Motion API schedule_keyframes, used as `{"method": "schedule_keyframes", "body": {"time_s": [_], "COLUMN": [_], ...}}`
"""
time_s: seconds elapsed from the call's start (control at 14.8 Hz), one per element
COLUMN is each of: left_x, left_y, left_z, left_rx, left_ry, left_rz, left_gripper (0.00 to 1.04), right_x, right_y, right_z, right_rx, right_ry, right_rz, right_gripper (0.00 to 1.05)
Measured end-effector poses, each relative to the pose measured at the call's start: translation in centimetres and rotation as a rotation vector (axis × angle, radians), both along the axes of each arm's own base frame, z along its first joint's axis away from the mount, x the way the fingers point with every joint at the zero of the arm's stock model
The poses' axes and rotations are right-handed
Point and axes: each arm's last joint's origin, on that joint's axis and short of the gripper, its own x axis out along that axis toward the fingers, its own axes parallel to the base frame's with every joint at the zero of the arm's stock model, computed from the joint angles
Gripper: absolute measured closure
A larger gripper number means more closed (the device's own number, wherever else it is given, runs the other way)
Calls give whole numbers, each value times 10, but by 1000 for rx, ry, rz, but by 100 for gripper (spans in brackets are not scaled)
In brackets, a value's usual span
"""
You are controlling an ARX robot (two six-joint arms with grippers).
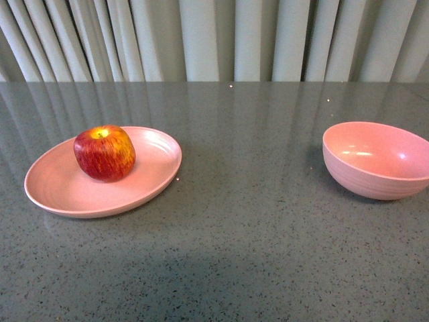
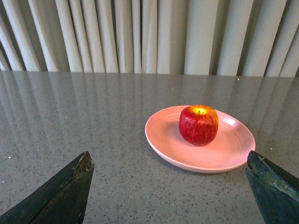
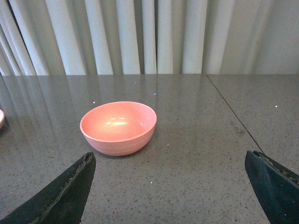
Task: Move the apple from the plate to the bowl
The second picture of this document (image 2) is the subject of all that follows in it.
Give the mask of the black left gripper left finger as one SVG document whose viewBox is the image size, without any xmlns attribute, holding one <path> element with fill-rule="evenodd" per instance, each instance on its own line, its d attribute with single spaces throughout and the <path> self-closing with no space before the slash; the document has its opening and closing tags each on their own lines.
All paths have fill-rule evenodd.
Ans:
<svg viewBox="0 0 299 224">
<path fill-rule="evenodd" d="M 81 224 L 94 163 L 83 152 L 41 187 L 0 216 L 2 224 Z"/>
</svg>

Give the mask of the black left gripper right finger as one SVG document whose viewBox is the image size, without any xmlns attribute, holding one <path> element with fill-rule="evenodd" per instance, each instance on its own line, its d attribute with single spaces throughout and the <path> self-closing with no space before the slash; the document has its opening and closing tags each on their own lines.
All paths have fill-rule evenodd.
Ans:
<svg viewBox="0 0 299 224">
<path fill-rule="evenodd" d="M 299 179 L 266 157 L 250 151 L 246 176 L 267 224 L 299 222 Z"/>
</svg>

